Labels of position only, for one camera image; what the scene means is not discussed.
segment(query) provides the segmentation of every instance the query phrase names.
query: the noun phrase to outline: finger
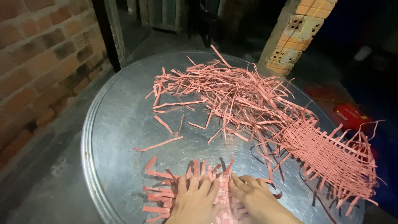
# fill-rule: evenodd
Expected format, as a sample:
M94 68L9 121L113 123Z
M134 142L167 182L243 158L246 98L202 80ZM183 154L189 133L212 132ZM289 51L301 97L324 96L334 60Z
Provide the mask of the finger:
M199 188L199 178L195 176L191 176L189 178L189 192L195 192Z
M239 189L232 179L229 180L229 189L231 193L240 201L244 201L245 192Z
M187 175L184 174L178 179L178 194L183 195L187 192Z
M266 188L269 191L267 182L265 180L257 178L256 181L261 187Z
M250 191L250 187L247 186L246 184L244 184L239 177L236 174L231 174L232 180L234 182L234 184L242 191L244 192L249 192Z
M215 218L222 210L228 209L226 204L217 203L211 208L211 218Z
M199 191L201 193L203 193L204 195L207 195L207 193L209 192L210 189L210 185L211 185L211 181L208 175L203 175L202 177L202 185L199 188Z
M245 181L250 187L259 187L260 184L256 181L256 179L249 175L240 176L239 179Z
M213 203L216 200L219 190L220 190L220 181L218 178L216 178L213 180L213 182L211 184L211 188L210 188L209 192L207 193L207 198L209 199L209 201L211 201Z

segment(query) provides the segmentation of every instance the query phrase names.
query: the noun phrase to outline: brick pillar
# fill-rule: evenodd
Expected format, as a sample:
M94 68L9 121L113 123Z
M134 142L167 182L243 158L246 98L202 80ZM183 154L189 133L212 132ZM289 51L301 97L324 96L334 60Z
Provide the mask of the brick pillar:
M337 0L288 0L258 64L287 76Z

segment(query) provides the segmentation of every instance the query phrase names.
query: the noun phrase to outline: hand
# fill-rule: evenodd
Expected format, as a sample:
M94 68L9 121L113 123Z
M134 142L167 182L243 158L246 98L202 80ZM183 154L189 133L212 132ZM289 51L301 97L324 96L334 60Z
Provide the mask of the hand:
M255 223L303 224L278 202L264 180L247 175L238 177L233 173L229 187L234 196L243 202Z
M179 178L176 203L166 224L215 223L217 214L228 208L222 204L213 204L219 192L219 180L215 179L211 183L208 175L203 175L199 188L199 178L191 176L188 190L186 180L186 175Z

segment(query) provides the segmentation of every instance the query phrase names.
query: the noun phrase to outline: round metal tray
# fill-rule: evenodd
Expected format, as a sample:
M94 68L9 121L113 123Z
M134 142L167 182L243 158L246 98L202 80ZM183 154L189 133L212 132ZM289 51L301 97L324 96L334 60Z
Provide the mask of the round metal tray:
M159 115L172 129L177 129L182 114L185 115L183 128L179 136L183 139L173 141L146 152L135 152L132 147L146 148L168 139L174 138L154 118L152 104L154 96L145 96L152 90L154 76L161 74L162 67L166 71L176 69L184 71L192 64L189 56L196 63L206 63L218 59L209 52L178 52L165 53L139 60L118 72L98 92L88 111L82 133L82 164L86 182L94 204L105 223L142 223L156 214L142 212L142 206L150 203L142 191L142 186L158 185L161 181L145 174L144 166L156 155L158 160L153 170L170 169L174 174L185 173L187 166L195 158L207 160L213 166L220 163L220 158L228 165L231 153L235 162L233 171L238 175L268 177L266 166L261 158L252 153L253 144L234 138L234 144L224 145L221 138L215 137L207 144L208 139L219 129L219 119L213 117L206 130L199 129L187 122L204 125L207 115L203 104L193 107L190 111L182 107L174 107L174 111ZM231 66L244 67L247 61L224 55ZM259 71L261 75L271 76L270 70ZM289 90L296 104L305 106L310 99L294 85ZM182 98L192 100L197 95ZM162 95L161 102L178 102L173 96ZM331 121L315 103L309 109L320 119L320 127L325 131L334 129ZM332 223L318 199L313 206L313 192L300 176L300 163L288 159L282 166L285 181L280 172L274 172L275 193L283 191L279 202L289 209L304 223ZM360 224L363 222L364 201L359 200L357 206L345 216L349 203L336 209L336 202L328 201L329 210L339 223Z

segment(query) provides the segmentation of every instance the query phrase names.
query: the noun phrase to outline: red object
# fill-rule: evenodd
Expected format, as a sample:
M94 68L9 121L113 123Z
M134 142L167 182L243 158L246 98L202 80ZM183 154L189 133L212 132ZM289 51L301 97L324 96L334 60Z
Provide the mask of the red object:
M352 104L339 105L335 107L333 111L340 117L341 123L343 124L343 130L352 129L359 131L361 124L373 121L370 117L360 112ZM373 128L373 126L362 125L361 131L365 131L364 129L368 127Z

